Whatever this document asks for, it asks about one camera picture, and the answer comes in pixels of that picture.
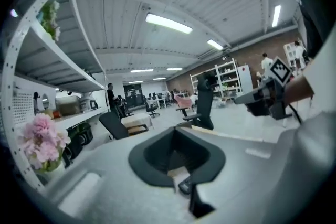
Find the fluorescent light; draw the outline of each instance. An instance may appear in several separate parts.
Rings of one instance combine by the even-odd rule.
[[[183,68],[180,68],[180,67],[178,67],[178,68],[167,68],[167,70],[168,71],[171,71],[171,70],[182,70]]]
[[[217,42],[213,41],[212,39],[208,40],[208,44],[215,47],[217,50],[223,50],[224,48],[218,44]]]
[[[143,82],[143,80],[138,80],[138,81],[130,81],[128,84],[131,84],[131,83],[140,83],[140,82]]]
[[[280,11],[281,11],[281,5],[276,6],[275,10],[274,10],[274,17],[273,17],[272,27],[276,27],[278,25]]]
[[[17,13],[16,13],[16,11],[14,9],[11,9],[10,11],[11,11],[11,15],[13,17],[17,17],[18,16]]]
[[[160,17],[160,16],[156,16],[154,14],[150,14],[150,13],[147,14],[146,22],[151,23],[151,24],[156,24],[156,25],[162,25],[162,26],[165,26],[165,27],[169,27],[169,28],[175,29],[177,31],[181,31],[181,32],[186,33],[186,34],[190,34],[190,32],[193,30],[192,28],[190,28],[186,25],[177,23],[173,20],[169,20],[169,19],[166,19],[166,18],[163,18],[163,17]]]
[[[131,73],[137,73],[137,72],[151,72],[154,69],[140,69],[140,70],[131,70]]]

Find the chair armrest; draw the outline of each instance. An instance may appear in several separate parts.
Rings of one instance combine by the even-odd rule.
[[[126,127],[127,130],[132,129],[132,128],[136,128],[136,127],[145,127],[145,129],[148,131],[148,127],[146,124],[140,124],[140,125],[135,125],[135,126],[131,126],[131,127]]]
[[[183,119],[185,121],[189,121],[189,120],[193,120],[193,119],[199,118],[200,116],[202,116],[202,114],[194,114],[194,115],[190,115],[190,116],[187,116],[187,117],[183,117]]]
[[[178,109],[176,109],[176,111],[178,111],[178,110],[185,110],[185,109],[188,109],[188,108],[178,108]]]

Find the ceiling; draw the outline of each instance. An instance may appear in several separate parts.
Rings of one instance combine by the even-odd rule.
[[[33,0],[16,0],[20,11]],[[58,45],[80,67],[98,72],[99,66],[73,16],[69,0],[61,3],[57,22]],[[85,30],[107,74],[120,74],[125,82],[170,77],[168,67],[190,68],[218,57],[207,44],[213,39],[234,48],[252,38],[272,32],[274,7],[281,5],[278,28],[293,24],[295,0],[77,0]],[[145,22],[153,13],[193,28],[182,32]],[[149,69],[150,73],[130,73]]]

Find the white tablecloth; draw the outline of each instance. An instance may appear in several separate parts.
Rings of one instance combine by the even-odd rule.
[[[146,124],[148,128],[153,126],[152,118],[147,113],[138,113],[126,118],[122,118],[121,123],[125,127],[133,127],[140,124]]]

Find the brick wall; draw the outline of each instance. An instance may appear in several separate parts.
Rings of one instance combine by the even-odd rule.
[[[230,53],[230,56],[237,60],[238,66],[249,65],[253,87],[257,87],[257,77],[256,72],[259,71],[261,74],[263,70],[261,68],[261,61],[263,60],[263,53],[266,52],[269,58],[275,58],[279,56],[282,60],[287,63],[287,58],[285,55],[285,50],[283,46],[285,44],[294,42],[300,37],[297,30],[292,30],[278,36],[274,36],[251,46],[243,48],[241,50],[234,51]],[[213,68],[215,65],[223,64],[222,58],[217,58],[211,62],[205,63],[199,67],[196,67],[172,80],[167,81],[167,87],[171,91],[173,89],[177,90],[187,90],[189,93],[194,92],[193,86],[190,81],[190,75],[201,73],[207,69]]]

